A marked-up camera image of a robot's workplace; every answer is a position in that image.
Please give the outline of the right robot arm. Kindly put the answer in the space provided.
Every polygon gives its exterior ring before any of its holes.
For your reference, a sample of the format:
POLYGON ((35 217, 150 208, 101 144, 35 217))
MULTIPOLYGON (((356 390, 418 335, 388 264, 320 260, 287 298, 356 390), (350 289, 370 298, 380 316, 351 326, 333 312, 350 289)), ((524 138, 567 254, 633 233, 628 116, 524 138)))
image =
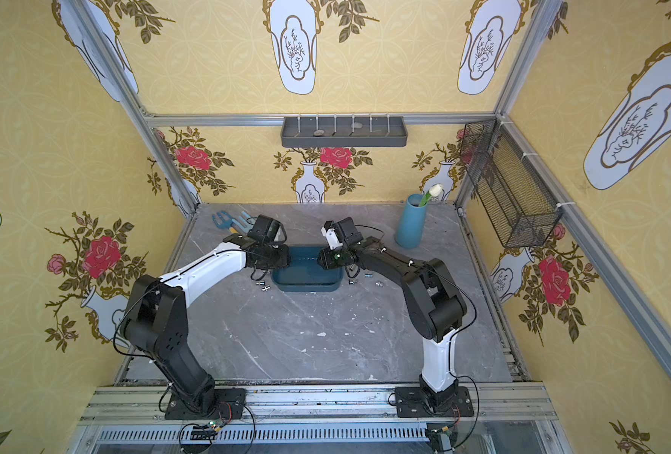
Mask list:
POLYGON ((447 266, 437 258, 407 257, 374 236, 366 238, 352 218, 327 221, 322 236, 327 246, 318 254, 318 264, 324 270, 356 266, 399 285, 409 320, 422 336, 422 402, 432 414, 456 406, 458 378, 452 367, 451 342, 456 340, 468 308, 447 266))

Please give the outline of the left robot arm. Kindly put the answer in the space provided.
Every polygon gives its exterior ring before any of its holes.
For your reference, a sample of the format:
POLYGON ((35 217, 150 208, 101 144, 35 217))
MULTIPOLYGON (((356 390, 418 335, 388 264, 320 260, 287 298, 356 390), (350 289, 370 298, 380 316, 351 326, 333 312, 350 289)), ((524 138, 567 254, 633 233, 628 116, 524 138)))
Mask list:
POLYGON ((188 346, 188 308, 220 281, 246 268, 270 272, 289 266, 286 240, 282 223, 261 215, 248 233, 227 236, 192 263, 135 281, 115 333, 155 362, 190 414, 214 414, 222 394, 188 346))

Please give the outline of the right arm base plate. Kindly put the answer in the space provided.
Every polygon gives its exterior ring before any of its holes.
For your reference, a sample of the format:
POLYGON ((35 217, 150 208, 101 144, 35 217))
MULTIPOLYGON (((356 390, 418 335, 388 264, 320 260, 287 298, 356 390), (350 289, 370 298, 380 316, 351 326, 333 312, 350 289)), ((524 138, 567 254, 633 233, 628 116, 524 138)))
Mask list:
POLYGON ((424 387, 399 387, 394 390, 392 405, 399 418, 473 417, 474 401, 466 387, 451 386, 435 393, 424 387))

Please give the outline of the teal storage box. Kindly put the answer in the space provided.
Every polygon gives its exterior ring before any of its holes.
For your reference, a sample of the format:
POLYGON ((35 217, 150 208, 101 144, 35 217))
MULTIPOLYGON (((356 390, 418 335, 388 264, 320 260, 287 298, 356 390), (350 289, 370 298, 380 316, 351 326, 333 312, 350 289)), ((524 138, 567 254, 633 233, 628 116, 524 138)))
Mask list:
POLYGON ((275 270, 272 281, 283 292, 336 291, 343 279, 343 268, 325 270, 318 264, 322 246, 300 245, 289 247, 290 264, 275 270))

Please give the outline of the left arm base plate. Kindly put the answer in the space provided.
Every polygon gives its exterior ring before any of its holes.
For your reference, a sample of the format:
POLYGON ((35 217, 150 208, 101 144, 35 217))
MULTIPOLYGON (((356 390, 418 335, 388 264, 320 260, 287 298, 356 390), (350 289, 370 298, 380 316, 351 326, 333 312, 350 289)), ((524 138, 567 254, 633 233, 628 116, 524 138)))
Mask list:
POLYGON ((239 420, 243 416, 246 397, 244 388, 212 389, 203 395, 199 406, 195 406, 173 395, 165 411, 165 420, 239 420))

